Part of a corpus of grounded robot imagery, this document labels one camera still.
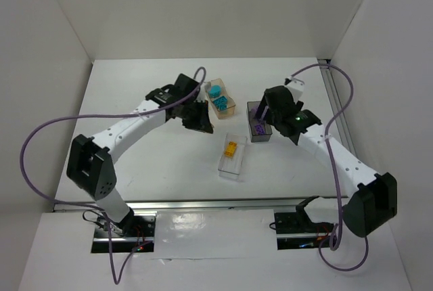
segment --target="transparent box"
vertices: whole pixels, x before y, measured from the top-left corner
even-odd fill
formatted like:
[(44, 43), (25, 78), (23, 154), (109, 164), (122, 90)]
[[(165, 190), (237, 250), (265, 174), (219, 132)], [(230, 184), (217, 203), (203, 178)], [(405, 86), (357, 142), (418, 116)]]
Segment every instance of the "transparent box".
[[(218, 85), (220, 88), (221, 88), (221, 93), (220, 93), (220, 95), (218, 96), (218, 97), (216, 97), (216, 98), (211, 98), (210, 96), (209, 96), (209, 90), (210, 90), (210, 88), (212, 88), (212, 86), (215, 86), (215, 85)], [(221, 79), (215, 79), (215, 80), (212, 80), (212, 81), (209, 81), (209, 82), (207, 82), (205, 85), (204, 85), (204, 89), (205, 89), (205, 91), (206, 91), (206, 95), (208, 96), (208, 99), (209, 99), (209, 101), (210, 101), (210, 105), (212, 105), (212, 108), (213, 108), (213, 110), (214, 110), (214, 112), (215, 112), (215, 114), (216, 114), (216, 116), (221, 120), (221, 119), (223, 119), (223, 118), (227, 118), (227, 117), (230, 117), (230, 116), (233, 116), (234, 114), (235, 114), (235, 106), (236, 106), (236, 104), (235, 104), (235, 102), (233, 101), (233, 98), (231, 98), (230, 96), (229, 96), (229, 94), (227, 93), (227, 90), (226, 90), (226, 88), (225, 88), (225, 86), (224, 86), (224, 82), (221, 80)], [(225, 108), (224, 110), (219, 110), (216, 106), (215, 106), (215, 104), (214, 104), (214, 101), (216, 100), (216, 99), (218, 99), (218, 98), (220, 98), (220, 97), (225, 97), (225, 98), (227, 98), (227, 108)]]
[(250, 139), (251, 142), (268, 142), (272, 135), (271, 125), (254, 117), (259, 105), (260, 102), (246, 103), (246, 115), (248, 117)]
[[(224, 155), (229, 142), (237, 143), (236, 151), (233, 158), (229, 158)], [(225, 137), (224, 150), (221, 159), (219, 160), (218, 170), (219, 175), (224, 178), (237, 180), (241, 172), (242, 160), (244, 159), (245, 146), (247, 142), (247, 137), (242, 137), (240, 135), (228, 133)]]

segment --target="purple cable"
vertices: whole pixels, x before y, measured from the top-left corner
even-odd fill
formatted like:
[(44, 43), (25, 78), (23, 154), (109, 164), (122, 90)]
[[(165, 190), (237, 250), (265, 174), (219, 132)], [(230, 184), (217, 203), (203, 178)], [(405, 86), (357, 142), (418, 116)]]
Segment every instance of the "purple cable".
[(110, 255), (110, 266), (111, 266), (111, 271), (112, 271), (112, 275), (113, 275), (113, 280), (114, 283), (117, 285), (120, 283), (120, 279), (122, 278), (122, 272), (124, 269), (124, 266), (126, 265), (127, 261), (130, 259), (130, 257), (133, 255), (133, 253), (135, 251), (137, 251), (137, 249), (139, 249), (139, 247), (143, 246), (139, 245), (138, 247), (133, 248), (133, 250), (131, 251), (131, 253), (126, 257), (126, 259), (123, 262), (123, 265), (120, 269), (120, 274), (119, 274), (119, 278), (116, 278), (116, 270), (114, 269), (114, 261), (113, 261), (113, 246), (112, 246), (112, 234), (111, 234), (111, 225), (110, 225), (110, 219), (108, 218), (107, 214), (104, 212), (104, 210), (96, 205), (92, 205), (92, 204), (83, 204), (83, 203), (78, 203), (78, 202), (67, 202), (67, 201), (62, 201), (62, 200), (57, 200), (55, 198), (52, 198), (51, 196), (48, 196), (47, 194), (44, 194), (43, 192), (39, 191), (37, 189), (37, 187), (31, 182), (30, 178), (27, 175), (26, 172), (26, 168), (24, 166), (24, 156), (26, 153), (26, 148), (28, 146), (28, 144), (30, 143), (30, 140), (44, 127), (47, 127), (51, 124), (57, 123), (57, 122), (63, 122), (65, 120), (78, 120), (81, 118), (131, 118), (131, 117), (138, 117), (138, 116), (146, 116), (146, 115), (150, 115), (150, 114), (155, 114), (158, 112), (161, 112), (163, 110), (167, 110), (169, 108), (173, 108), (179, 104), (182, 104), (185, 100), (191, 98), (197, 91), (199, 91), (200, 87), (202, 86), (205, 78), (206, 78), (206, 69), (203, 66), (200, 66), (197, 70), (196, 73), (194, 74), (194, 78), (197, 77), (197, 74), (203, 71), (203, 77), (202, 80), (199, 82), (199, 85), (188, 95), (186, 95), (184, 98), (181, 98), (180, 100), (178, 100), (177, 102), (158, 108), (156, 110), (149, 110), (147, 112), (141, 112), (141, 113), (132, 113), (132, 114), (119, 114), (119, 115), (110, 115), (110, 114), (86, 114), (86, 115), (78, 115), (78, 116), (65, 116), (65, 117), (59, 117), (59, 118), (55, 118), (53, 120), (49, 120), (41, 125), (39, 125), (37, 128), (35, 128), (26, 138), (26, 140), (24, 141), (24, 143), (22, 144), (21, 147), (21, 152), (20, 152), (20, 170), (21, 170), (21, 174), (24, 178), (24, 180), (26, 181), (27, 185), (29, 186), (29, 188), (32, 189), (32, 191), (36, 194), (38, 194), (40, 197), (54, 203), (54, 204), (68, 204), (68, 205), (73, 205), (73, 206), (82, 206), (85, 208), (92, 208), (95, 210), (99, 210), (102, 212), (102, 214), (104, 215), (106, 221), (108, 222), (108, 252)]
[[(347, 107), (351, 103), (351, 101), (353, 99), (353, 90), (354, 89), (353, 89), (353, 82), (350, 79), (350, 77), (347, 75), (347, 73), (345, 73), (345, 71), (343, 71), (339, 67), (334, 66), (332, 64), (311, 64), (309, 66), (306, 66), (305, 68), (300, 69), (299, 71), (296, 71), (294, 74), (292, 74), (292, 77), (299, 75), (301, 72), (304, 72), (305, 70), (308, 70), (310, 68), (315, 68), (318, 66), (319, 67), (323, 66), (326, 68), (333, 68), (333, 69), (337, 70), (339, 73), (341, 73), (344, 76), (344, 78), (346, 78), (346, 80), (350, 86), (350, 95), (349, 95), (349, 98), (347, 99), (347, 102), (343, 105), (341, 110), (339, 110), (326, 124), (325, 136), (327, 137), (329, 135), (329, 128), (331, 127), (332, 123), (339, 117), (339, 115), (341, 115), (347, 109)], [(326, 143), (327, 151), (329, 153), (329, 158), (331, 160), (332, 173), (334, 174), (334, 180), (336, 183), (337, 204), (338, 204), (338, 224), (332, 229), (332, 232), (330, 233), (328, 239), (329, 239), (329, 247), (331, 248), (331, 250), (337, 250), (338, 247), (340, 246), (342, 235), (343, 235), (343, 206), (342, 206), (341, 188), (340, 188), (340, 180), (338, 178), (336, 159), (334, 157), (334, 153), (332, 152), (331, 143), (329, 142), (329, 139), (325, 139), (325, 143)], [(336, 234), (336, 228), (338, 228), (338, 235), (337, 235), (337, 240), (334, 244), (334, 236)], [(323, 241), (319, 245), (320, 257), (323, 259), (323, 261), (326, 263), (326, 265), (328, 265), (328, 266), (330, 266), (333, 269), (336, 269), (338, 271), (354, 271), (355, 269), (358, 269), (359, 267), (361, 267), (361, 265), (364, 264), (364, 262), (367, 260), (368, 251), (369, 251), (367, 238), (365, 238), (365, 255), (364, 255), (364, 258), (362, 259), (362, 261), (358, 265), (351, 267), (351, 268), (348, 268), (348, 269), (341, 269), (339, 267), (333, 266), (327, 260), (325, 260), (325, 258), (322, 255), (322, 251), (321, 251), (322, 245), (323, 245)]]

